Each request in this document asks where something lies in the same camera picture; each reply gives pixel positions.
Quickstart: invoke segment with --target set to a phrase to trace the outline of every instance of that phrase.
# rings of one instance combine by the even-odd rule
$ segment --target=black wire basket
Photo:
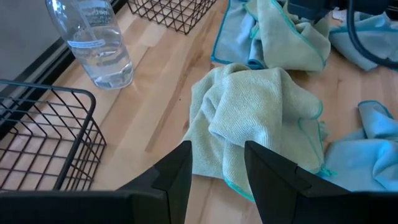
[[[106,147],[93,94],[9,80],[0,87],[12,90],[0,96],[0,191],[88,190]]]
[[[216,0],[129,0],[133,14],[188,34]]]

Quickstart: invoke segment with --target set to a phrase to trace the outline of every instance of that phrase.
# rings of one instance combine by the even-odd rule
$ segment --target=black cable
[[[349,0],[348,1],[348,7],[347,7],[347,29],[348,29],[348,35],[349,39],[353,43],[355,49],[363,55],[363,57],[366,57],[370,61],[383,65],[389,68],[398,68],[398,62],[393,62],[389,59],[383,59],[379,58],[378,56],[372,54],[370,51],[366,50],[363,45],[360,43],[358,39],[358,35],[356,34],[355,30],[355,23],[354,23],[354,5],[355,5],[355,0]]]

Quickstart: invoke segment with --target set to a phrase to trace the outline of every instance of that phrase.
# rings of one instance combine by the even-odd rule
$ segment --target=wooden countertop
[[[95,121],[108,142],[91,189],[116,189],[138,176],[180,142],[188,128],[191,86],[214,65],[210,54],[227,1],[219,0],[188,35],[131,14],[117,14],[135,66],[133,84],[122,90],[96,88],[74,62],[56,85],[91,91]],[[292,75],[324,102],[322,120],[333,141],[360,126],[356,105],[384,103],[398,116],[398,74],[377,68],[362,72],[332,51],[319,77]],[[186,223],[261,223],[253,203],[222,180],[193,176]]]

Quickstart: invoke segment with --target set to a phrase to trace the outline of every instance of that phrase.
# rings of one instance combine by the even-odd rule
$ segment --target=plastic water bottle
[[[133,66],[108,0],[45,0],[53,23],[94,84],[132,82]]]

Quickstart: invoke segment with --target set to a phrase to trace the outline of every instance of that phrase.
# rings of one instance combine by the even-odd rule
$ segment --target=microfiber cloth
[[[380,58],[398,60],[398,22],[391,21],[386,13],[372,16],[355,12],[355,28],[361,44]],[[377,66],[363,57],[348,36],[346,21],[339,26],[332,26],[329,40],[342,55],[365,71]]]
[[[281,68],[214,68],[192,87],[193,173],[224,179],[254,201],[244,163],[245,141],[259,144],[317,173],[323,165],[322,102]]]
[[[247,60],[255,58],[267,68],[323,70],[330,53],[328,18],[313,25],[289,14],[276,0],[250,0],[242,6],[244,10],[239,2],[231,0],[229,8],[233,10],[229,12],[229,9],[224,17],[213,49],[213,60],[247,64]],[[231,41],[233,38],[245,45]],[[238,46],[244,50],[230,54]],[[233,55],[241,57],[236,60]]]
[[[351,191],[398,190],[398,121],[377,101],[358,105],[363,128],[330,145],[324,177]]]

